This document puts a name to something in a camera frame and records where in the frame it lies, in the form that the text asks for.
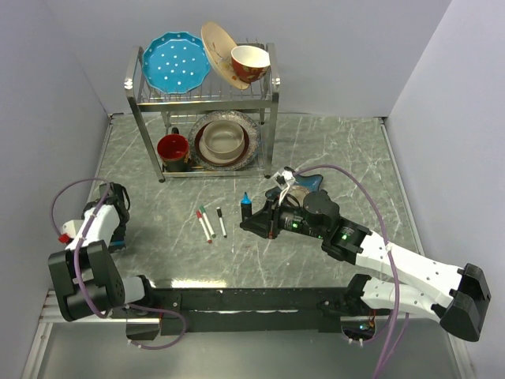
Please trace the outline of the black blue highlighter marker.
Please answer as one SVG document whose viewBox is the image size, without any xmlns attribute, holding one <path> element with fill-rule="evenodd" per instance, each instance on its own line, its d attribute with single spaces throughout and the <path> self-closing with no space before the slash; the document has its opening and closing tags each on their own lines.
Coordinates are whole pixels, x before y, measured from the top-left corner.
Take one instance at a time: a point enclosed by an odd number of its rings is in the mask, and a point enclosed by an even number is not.
<svg viewBox="0 0 505 379">
<path fill-rule="evenodd" d="M 246 192 L 244 192 L 243 198 L 241 199 L 240 202 L 240 206 L 241 206 L 241 220 L 245 221 L 246 219 L 251 217 L 253 213 L 252 201 Z"/>
</svg>

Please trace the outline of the white pen with green tip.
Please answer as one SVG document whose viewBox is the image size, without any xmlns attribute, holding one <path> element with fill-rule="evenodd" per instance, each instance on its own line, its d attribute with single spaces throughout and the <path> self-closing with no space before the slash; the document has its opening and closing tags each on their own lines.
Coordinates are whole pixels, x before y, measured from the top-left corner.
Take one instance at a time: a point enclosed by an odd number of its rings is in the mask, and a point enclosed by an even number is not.
<svg viewBox="0 0 505 379">
<path fill-rule="evenodd" d="M 206 211 L 206 209 L 205 209 L 205 207 L 203 205 L 200 206 L 200 212 L 201 212 L 201 214 L 203 216 L 204 222 L 205 222 L 206 227 L 207 227 L 207 229 L 208 229 L 208 231 L 210 233 L 210 236 L 212 238 L 215 238 L 216 237 L 216 233 L 214 231 L 213 226 L 211 225 L 211 222 L 210 222 L 210 220 L 208 218 L 207 211 Z"/>
</svg>

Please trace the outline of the white pen with red tip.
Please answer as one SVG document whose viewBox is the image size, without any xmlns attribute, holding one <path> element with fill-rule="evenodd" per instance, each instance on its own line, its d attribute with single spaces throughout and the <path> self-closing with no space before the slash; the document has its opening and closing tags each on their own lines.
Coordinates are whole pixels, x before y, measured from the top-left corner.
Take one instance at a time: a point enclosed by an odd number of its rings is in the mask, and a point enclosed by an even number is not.
<svg viewBox="0 0 505 379">
<path fill-rule="evenodd" d="M 203 228 L 203 231 L 204 231 L 205 238 L 206 238 L 207 242 L 208 242 L 209 244 L 212 244 L 211 235 L 210 235 L 210 233 L 209 233 L 209 231 L 208 231 L 208 229 L 207 229 L 206 223 L 204 222 L 204 218 L 203 218 L 202 213 L 200 212 L 200 210 L 197 210 L 197 211 L 196 211 L 196 217 L 197 217 L 197 219 L 199 220 L 200 225 L 201 225 L 201 226 L 202 226 L 202 228 Z"/>
</svg>

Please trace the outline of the blue highlighter cap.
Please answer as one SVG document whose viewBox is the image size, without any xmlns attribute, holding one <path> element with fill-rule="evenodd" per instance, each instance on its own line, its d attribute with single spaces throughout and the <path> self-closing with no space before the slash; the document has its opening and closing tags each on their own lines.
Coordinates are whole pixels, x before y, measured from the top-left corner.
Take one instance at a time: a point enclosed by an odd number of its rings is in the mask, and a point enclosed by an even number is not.
<svg viewBox="0 0 505 379">
<path fill-rule="evenodd" d="M 123 250 L 124 248 L 125 248 L 124 241 L 111 242 L 109 245 L 109 251 L 112 253 L 115 251 Z"/>
</svg>

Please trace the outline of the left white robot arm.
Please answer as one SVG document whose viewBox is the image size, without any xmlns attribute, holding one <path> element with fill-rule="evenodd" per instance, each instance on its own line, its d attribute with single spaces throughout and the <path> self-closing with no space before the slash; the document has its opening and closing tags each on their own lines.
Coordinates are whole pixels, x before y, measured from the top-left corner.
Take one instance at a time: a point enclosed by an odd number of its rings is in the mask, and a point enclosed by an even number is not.
<svg viewBox="0 0 505 379">
<path fill-rule="evenodd" d="M 48 268 L 66 321 L 106 317 L 127 305 L 139 317 L 155 311 L 157 298 L 148 279 L 121 277 L 111 256 L 125 248 L 130 205 L 123 185 L 104 182 L 99 198 L 84 206 L 82 216 L 62 225 L 58 240 L 65 249 L 49 256 Z"/>
</svg>

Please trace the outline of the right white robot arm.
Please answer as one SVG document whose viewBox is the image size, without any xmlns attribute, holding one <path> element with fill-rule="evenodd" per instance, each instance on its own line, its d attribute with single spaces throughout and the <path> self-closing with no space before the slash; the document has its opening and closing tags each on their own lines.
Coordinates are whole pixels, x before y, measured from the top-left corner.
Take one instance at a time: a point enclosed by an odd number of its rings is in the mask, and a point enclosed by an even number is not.
<svg viewBox="0 0 505 379">
<path fill-rule="evenodd" d="M 391 282 L 355 275 L 344 305 L 354 314 L 398 310 L 434 320 L 459 339 L 477 342 L 491 301 L 484 271 L 473 264 L 444 264 L 407 250 L 340 214 L 340 207 L 324 190 L 310 192 L 303 202 L 281 201 L 272 193 L 261 210 L 240 202 L 244 231 L 265 239 L 281 231 L 317 238 L 321 249 L 337 261 L 384 274 Z"/>
</svg>

